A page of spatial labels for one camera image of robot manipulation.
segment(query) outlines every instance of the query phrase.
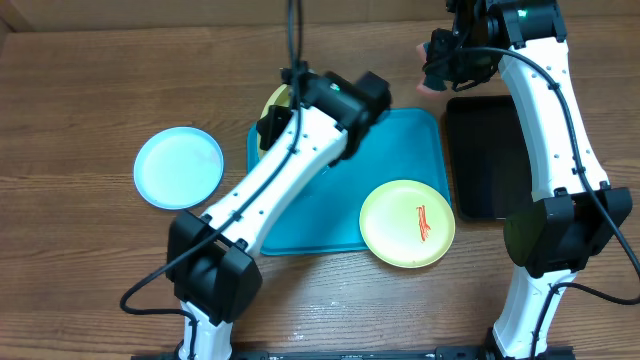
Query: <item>yellow plate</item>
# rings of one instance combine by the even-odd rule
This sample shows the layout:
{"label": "yellow plate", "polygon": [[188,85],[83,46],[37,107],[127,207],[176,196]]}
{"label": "yellow plate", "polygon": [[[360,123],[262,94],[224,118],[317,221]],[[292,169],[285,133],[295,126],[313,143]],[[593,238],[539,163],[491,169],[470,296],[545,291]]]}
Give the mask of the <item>yellow plate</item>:
{"label": "yellow plate", "polygon": [[397,180],[369,194],[360,211],[360,232],[383,261],[418,268],[449,250],[455,220],[440,193],[417,181]]}
{"label": "yellow plate", "polygon": [[[267,100],[267,103],[262,109],[262,115],[260,115],[260,119],[267,116],[267,114],[269,113],[269,107],[271,105],[289,106],[289,86],[288,85],[280,85],[280,87],[277,88],[276,91],[273,92],[273,94],[271,94],[271,97],[269,98],[269,100]],[[258,134],[256,140],[258,141],[258,159],[262,159],[264,154],[266,154],[267,152],[260,149],[260,134]]]}

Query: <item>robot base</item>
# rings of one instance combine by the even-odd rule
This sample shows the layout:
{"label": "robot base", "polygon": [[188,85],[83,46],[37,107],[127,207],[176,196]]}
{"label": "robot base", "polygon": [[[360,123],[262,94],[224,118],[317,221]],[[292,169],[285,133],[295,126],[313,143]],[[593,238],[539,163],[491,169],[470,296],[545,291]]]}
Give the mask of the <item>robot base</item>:
{"label": "robot base", "polygon": [[[231,360],[528,360],[504,358],[497,351],[493,329],[487,332],[484,346],[441,346],[429,351],[343,351],[308,353],[237,352]],[[178,360],[176,353],[133,356],[131,360]],[[536,360],[576,360],[573,347],[549,347]]]}

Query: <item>wooden table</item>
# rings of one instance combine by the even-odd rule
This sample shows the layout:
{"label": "wooden table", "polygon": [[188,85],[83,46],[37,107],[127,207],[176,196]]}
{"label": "wooden table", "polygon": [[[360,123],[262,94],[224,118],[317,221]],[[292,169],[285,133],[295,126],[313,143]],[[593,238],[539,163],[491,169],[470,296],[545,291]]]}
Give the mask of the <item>wooden table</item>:
{"label": "wooden table", "polygon": [[[589,136],[615,186],[640,200],[640,22],[568,20],[574,87]],[[355,80],[370,69],[395,107],[439,116],[451,94],[415,92],[414,46],[449,21],[309,26],[315,69]],[[173,213],[145,203],[131,174],[156,132],[202,128],[227,171],[217,196],[246,173],[245,137],[287,65],[275,27],[10,35],[0,58],[0,358],[127,359],[172,350],[176,316],[122,313],[122,293],[163,264]],[[504,94],[490,84],[465,95]],[[636,214],[623,226],[640,252]],[[500,224],[458,222],[437,266],[401,270],[368,252],[260,257],[264,285],[234,328],[239,348],[272,351],[432,349],[479,344],[500,314],[512,264]],[[632,297],[638,279],[617,242],[580,282]],[[136,306],[175,307],[159,279]],[[580,359],[636,359],[640,307],[570,290],[550,342]]]}

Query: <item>light blue plate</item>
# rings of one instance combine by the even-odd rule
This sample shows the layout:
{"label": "light blue plate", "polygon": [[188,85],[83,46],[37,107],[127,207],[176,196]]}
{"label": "light blue plate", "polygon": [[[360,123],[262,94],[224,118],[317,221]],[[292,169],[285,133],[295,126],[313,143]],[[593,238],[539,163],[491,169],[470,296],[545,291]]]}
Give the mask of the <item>light blue plate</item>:
{"label": "light blue plate", "polygon": [[[249,171],[258,163],[257,131],[247,137]],[[365,250],[360,209],[378,186],[415,180],[451,205],[436,119],[422,109],[391,110],[374,126],[358,152],[320,171],[282,213],[267,236],[265,255]]]}
{"label": "light blue plate", "polygon": [[224,171],[222,150],[206,132],[175,127],[154,135],[140,149],[133,181],[142,197],[167,210],[186,209],[205,201]]}

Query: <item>wood grain surface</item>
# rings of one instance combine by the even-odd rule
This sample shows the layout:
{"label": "wood grain surface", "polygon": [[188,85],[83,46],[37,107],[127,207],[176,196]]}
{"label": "wood grain surface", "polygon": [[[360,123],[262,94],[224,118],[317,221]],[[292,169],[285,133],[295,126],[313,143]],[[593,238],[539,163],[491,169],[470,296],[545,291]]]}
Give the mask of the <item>wood grain surface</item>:
{"label": "wood grain surface", "polygon": [[[640,200],[640,21],[569,19],[574,87],[593,149]],[[315,25],[304,58],[355,80],[372,70],[395,107],[440,116],[447,93],[415,92],[414,47],[449,21]],[[122,293],[162,265],[174,216],[149,206],[133,160],[158,131],[196,126],[227,171],[246,173],[245,139],[287,65],[282,26],[9,34],[0,57],[0,358],[128,359],[172,350],[183,320],[122,313]],[[505,94],[499,78],[465,95]],[[640,252],[634,212],[622,228]],[[512,264],[500,224],[458,221],[437,266],[402,270],[369,252],[259,257],[264,285],[234,327],[241,349],[431,349],[479,344],[504,305]],[[579,281],[618,296],[640,286],[615,242]],[[164,278],[132,301],[178,306]],[[637,359],[640,307],[569,290],[553,345],[580,359]]]}
{"label": "wood grain surface", "polygon": [[[445,0],[304,0],[307,22],[452,19]],[[558,0],[565,16],[640,15],[637,0]],[[0,0],[17,31],[283,24],[286,0]]]}
{"label": "wood grain surface", "polygon": [[10,32],[11,30],[9,27],[2,21],[2,19],[0,19],[0,55],[2,55],[4,39],[7,38],[7,35],[9,35]]}

